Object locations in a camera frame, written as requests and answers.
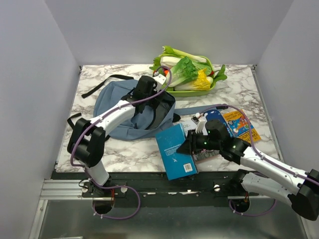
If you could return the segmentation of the blue student backpack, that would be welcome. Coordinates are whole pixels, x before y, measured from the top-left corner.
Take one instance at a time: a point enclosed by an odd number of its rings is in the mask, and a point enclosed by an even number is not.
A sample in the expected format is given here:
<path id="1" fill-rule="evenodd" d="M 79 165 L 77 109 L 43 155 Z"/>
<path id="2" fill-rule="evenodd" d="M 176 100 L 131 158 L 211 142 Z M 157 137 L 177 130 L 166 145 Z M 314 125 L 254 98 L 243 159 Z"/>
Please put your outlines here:
<path id="1" fill-rule="evenodd" d="M 85 120 L 80 113 L 77 122 L 67 120 L 73 129 L 72 143 L 90 124 L 95 123 L 86 134 L 97 134 L 97 128 L 105 131 L 105 139 L 135 140 L 154 137 L 171 127 L 183 115 L 199 112 L 199 107 L 176 109 L 175 98 L 168 92 L 156 91 L 154 78 L 141 76 L 139 80 L 124 75 L 113 75 L 114 81 L 101 83 L 82 95 L 86 98 L 97 90 L 100 94 L 95 103 L 94 117 Z"/>

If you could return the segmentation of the teal blue book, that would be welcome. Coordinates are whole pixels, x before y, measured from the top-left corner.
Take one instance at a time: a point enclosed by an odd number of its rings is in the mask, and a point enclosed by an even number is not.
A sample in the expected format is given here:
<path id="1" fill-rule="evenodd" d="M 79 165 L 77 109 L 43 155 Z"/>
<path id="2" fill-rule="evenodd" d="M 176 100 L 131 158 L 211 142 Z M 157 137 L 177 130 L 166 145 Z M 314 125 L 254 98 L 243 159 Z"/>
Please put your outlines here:
<path id="1" fill-rule="evenodd" d="M 198 173 L 192 156 L 177 152 L 186 140 L 182 124 L 179 123 L 159 132 L 155 139 L 169 181 Z"/>

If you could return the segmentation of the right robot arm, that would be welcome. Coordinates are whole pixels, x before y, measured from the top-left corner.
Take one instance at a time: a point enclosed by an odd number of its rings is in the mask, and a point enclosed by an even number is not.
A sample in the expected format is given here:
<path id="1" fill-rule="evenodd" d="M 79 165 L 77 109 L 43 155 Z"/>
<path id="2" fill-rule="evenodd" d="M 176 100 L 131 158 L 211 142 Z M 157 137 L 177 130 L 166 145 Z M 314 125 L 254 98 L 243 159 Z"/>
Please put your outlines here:
<path id="1" fill-rule="evenodd" d="M 315 221 L 319 217 L 319 172 L 306 172 L 263 154 L 252 144 L 231 136 L 219 120 L 198 122 L 189 130 L 177 153 L 195 155 L 203 150 L 217 150 L 226 160 L 262 174 L 238 170 L 229 189 L 235 195 L 252 192 L 291 206 L 299 216 Z"/>

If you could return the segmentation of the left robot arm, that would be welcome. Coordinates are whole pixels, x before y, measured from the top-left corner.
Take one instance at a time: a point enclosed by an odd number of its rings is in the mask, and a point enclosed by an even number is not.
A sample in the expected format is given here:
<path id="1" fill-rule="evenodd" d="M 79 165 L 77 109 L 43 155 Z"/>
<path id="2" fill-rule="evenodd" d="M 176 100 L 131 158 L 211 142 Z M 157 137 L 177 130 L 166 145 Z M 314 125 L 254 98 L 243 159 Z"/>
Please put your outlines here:
<path id="1" fill-rule="evenodd" d="M 93 190 L 98 196 L 110 193 L 109 173 L 102 163 L 105 138 L 123 122 L 146 112 L 155 113 L 160 108 L 160 101 L 165 90 L 162 87 L 165 77 L 161 74 L 141 76 L 135 87 L 121 97 L 115 106 L 102 114 L 86 120 L 80 118 L 73 127 L 67 150 L 71 154 L 71 165 L 76 166 L 74 159 L 80 163 L 94 182 Z"/>

